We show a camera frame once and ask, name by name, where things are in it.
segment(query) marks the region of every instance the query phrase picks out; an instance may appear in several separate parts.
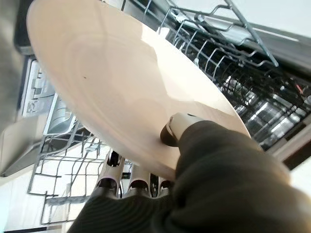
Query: sleeve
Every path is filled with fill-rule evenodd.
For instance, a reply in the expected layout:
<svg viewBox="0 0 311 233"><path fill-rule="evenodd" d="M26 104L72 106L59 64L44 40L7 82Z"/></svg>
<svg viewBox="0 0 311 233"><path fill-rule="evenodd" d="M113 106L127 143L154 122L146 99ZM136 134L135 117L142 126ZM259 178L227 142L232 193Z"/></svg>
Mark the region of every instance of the sleeve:
<svg viewBox="0 0 311 233"><path fill-rule="evenodd" d="M154 232L311 232L310 199L246 135L200 121L178 145L174 208L153 219Z"/></svg>

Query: dishwasher rack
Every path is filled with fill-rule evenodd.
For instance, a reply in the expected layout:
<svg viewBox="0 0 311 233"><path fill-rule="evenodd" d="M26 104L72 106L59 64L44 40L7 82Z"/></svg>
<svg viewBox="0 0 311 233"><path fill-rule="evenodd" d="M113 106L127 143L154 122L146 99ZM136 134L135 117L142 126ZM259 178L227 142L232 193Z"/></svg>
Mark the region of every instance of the dishwasher rack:
<svg viewBox="0 0 311 233"><path fill-rule="evenodd" d="M160 36L214 82L264 150L310 114L311 103L303 95L309 86L283 72L231 0L221 1L210 13L176 6L161 11L153 0L130 2L143 12L138 20L153 22ZM237 20L223 22L216 15L219 10L230 11ZM231 31L239 39L232 39Z"/></svg>
<svg viewBox="0 0 311 233"><path fill-rule="evenodd" d="M121 9L126 13L129 4L139 9L136 19L171 42L214 82L265 150L310 113L301 91L306 86L284 74L232 1L225 0L210 13L175 6L163 10L153 0L124 0ZM215 23L221 9L233 12L239 22ZM233 40L227 34L231 30L247 36ZM28 188L29 194L44 198L41 224L75 219L109 153L111 148L78 121L67 134L44 136Z"/></svg>

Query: white plate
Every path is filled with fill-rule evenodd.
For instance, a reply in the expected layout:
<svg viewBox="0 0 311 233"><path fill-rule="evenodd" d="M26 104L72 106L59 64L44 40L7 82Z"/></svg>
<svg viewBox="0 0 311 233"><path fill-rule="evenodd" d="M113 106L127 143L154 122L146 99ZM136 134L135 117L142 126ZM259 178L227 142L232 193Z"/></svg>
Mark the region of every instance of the white plate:
<svg viewBox="0 0 311 233"><path fill-rule="evenodd" d="M99 0L36 0L27 27L38 61L78 119L154 174L174 179L179 151L159 135L177 112L249 135L199 68L116 8Z"/></svg>

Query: plate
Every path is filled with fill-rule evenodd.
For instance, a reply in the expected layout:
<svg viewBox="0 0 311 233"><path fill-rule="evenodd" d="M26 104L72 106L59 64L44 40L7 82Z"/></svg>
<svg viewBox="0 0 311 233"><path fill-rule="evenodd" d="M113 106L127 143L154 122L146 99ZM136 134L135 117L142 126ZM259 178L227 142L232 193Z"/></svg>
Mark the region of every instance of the plate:
<svg viewBox="0 0 311 233"><path fill-rule="evenodd" d="M156 32L99 0L36 0L35 55L78 119L121 156L169 180L179 151L159 135L186 112L248 134L224 95Z"/></svg>

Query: rack tine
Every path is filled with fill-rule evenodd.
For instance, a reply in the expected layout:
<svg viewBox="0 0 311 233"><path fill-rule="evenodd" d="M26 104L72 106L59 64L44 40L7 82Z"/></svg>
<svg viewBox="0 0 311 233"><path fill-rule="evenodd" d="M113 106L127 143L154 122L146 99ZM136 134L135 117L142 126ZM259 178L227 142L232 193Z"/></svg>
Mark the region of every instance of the rack tine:
<svg viewBox="0 0 311 233"><path fill-rule="evenodd" d="M191 43L191 41L193 40L193 38L195 37L195 35L197 34L198 31L195 31L194 34L192 35L191 39L189 40L186 49L185 49L185 54L187 54L188 48L189 48L189 44Z"/></svg>

